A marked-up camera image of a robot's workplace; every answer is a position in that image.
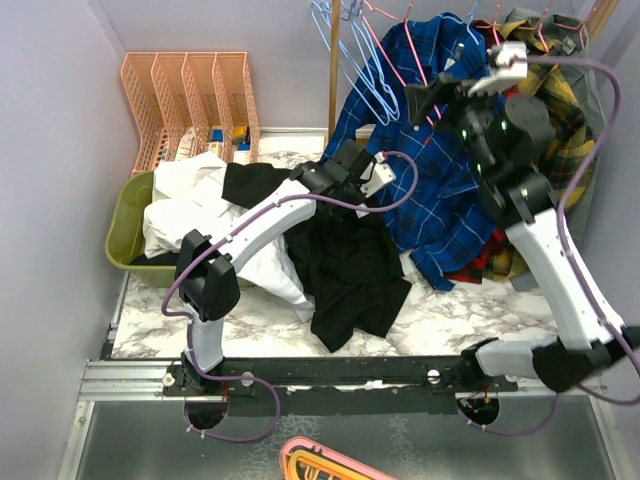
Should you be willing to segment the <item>black shirt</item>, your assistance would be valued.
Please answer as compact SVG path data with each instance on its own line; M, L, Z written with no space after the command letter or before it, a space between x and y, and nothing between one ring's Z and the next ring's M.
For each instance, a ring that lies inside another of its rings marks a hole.
M324 202L237 275L290 303L330 352L356 329L385 337L411 289L383 216Z

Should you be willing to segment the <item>pink wire hanger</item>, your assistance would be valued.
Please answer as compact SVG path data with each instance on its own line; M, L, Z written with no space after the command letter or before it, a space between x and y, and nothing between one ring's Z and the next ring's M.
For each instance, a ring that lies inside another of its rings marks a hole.
M365 22L373 32L367 19ZM404 87L408 84L426 85L444 69L444 62L438 58L438 55L444 52L442 42L446 36L447 26L447 20L440 19L436 15L427 21L407 19L397 22L383 36L373 32L377 45L388 63L383 70L391 80L392 89L398 98L400 117L388 125L379 124L374 114L351 90L340 114L341 126L357 130L368 125L398 127L402 123L407 123Z

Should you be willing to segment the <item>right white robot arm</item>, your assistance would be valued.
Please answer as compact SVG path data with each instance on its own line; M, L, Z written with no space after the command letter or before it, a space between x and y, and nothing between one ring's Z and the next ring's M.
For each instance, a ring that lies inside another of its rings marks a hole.
M461 384L481 391L495 377L540 380L556 393L570 390L619 362L639 346L639 330L625 325L595 285L575 249L564 210L536 161L554 132L536 97L498 103L498 82L439 75L432 84L405 87L408 118L422 123L446 107L438 131L452 131L479 175L481 203L537 281L556 320L556 338L541 342L490 338L461 354Z

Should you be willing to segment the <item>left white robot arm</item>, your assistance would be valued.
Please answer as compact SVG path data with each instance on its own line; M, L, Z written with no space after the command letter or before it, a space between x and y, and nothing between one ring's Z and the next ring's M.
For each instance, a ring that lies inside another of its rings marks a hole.
M336 213L368 212L366 200L394 179L384 154L372 155L349 140L323 164L307 161L294 167L274 192L222 233L205 236L192 230L184 237L169 293L184 303L182 364L195 392L210 394L227 379L218 366L224 360L224 319L241 296L239 271L269 243L311 219L319 206Z

